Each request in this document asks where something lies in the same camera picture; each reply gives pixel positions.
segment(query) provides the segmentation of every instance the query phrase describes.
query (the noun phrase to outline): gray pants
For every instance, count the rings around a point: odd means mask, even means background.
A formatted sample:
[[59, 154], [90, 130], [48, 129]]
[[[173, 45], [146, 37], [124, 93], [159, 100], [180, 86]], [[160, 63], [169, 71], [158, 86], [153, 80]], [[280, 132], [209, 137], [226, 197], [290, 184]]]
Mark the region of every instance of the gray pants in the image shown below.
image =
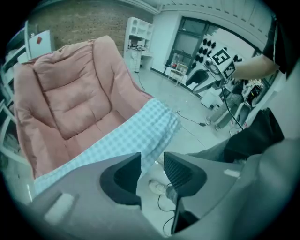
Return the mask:
[[[228, 107], [230, 111], [234, 115], [238, 110], [239, 105], [243, 102], [243, 96], [241, 94], [231, 93], [226, 98]], [[211, 122], [216, 122], [225, 112], [227, 111], [226, 104], [223, 103], [219, 109], [210, 117]], [[228, 113], [218, 124], [219, 128], [223, 128], [227, 125], [227, 123], [231, 120], [232, 116]]]
[[[224, 162], [224, 149], [229, 139], [221, 142], [212, 148], [203, 150], [201, 152], [189, 153], [188, 155], [196, 157], [196, 158], [204, 158], [211, 161]], [[177, 193], [173, 186], [168, 186], [166, 189], [166, 197], [172, 200], [172, 202], [176, 205], [177, 203]]]

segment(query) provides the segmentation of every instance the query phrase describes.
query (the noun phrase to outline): floor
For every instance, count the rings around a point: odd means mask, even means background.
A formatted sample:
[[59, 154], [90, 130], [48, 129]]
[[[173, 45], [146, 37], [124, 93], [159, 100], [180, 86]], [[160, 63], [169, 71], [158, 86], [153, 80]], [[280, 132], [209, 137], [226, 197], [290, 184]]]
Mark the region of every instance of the floor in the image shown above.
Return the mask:
[[[200, 99], [181, 86], [168, 81], [162, 75], [141, 69], [139, 74], [133, 73], [136, 83], [172, 108], [175, 112], [196, 122], [205, 122], [205, 117], [211, 114], [211, 110], [200, 103]], [[180, 117], [182, 128], [174, 136], [165, 151], [179, 153], [199, 152], [224, 141], [229, 137], [229, 128], [216, 131], [213, 126], [201, 127]], [[30, 168], [23, 164], [9, 161], [7, 169], [3, 170], [7, 180], [7, 186], [12, 196], [27, 204], [34, 197], [33, 180]], [[158, 208], [158, 195], [152, 193], [148, 188], [150, 179], [157, 179], [165, 184], [169, 183], [160, 164], [154, 164], [150, 171], [139, 180], [137, 194], [142, 198], [142, 212], [153, 226], [163, 235], [170, 235], [173, 219], [165, 225], [164, 223], [173, 216], [173, 212], [163, 212]], [[165, 210], [174, 210], [175, 205], [165, 198], [160, 199], [160, 206]]]

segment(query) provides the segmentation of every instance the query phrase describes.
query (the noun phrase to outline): light blue checkered fabric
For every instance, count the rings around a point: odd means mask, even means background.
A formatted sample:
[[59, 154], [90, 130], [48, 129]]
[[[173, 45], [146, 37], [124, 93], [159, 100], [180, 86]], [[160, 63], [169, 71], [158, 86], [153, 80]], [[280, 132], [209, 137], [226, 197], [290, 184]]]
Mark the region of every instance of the light blue checkered fabric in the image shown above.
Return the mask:
[[59, 168], [35, 179], [39, 194], [68, 172], [91, 163], [134, 152], [142, 153], [143, 176], [180, 128], [178, 116], [157, 99], [149, 100], [134, 116]]

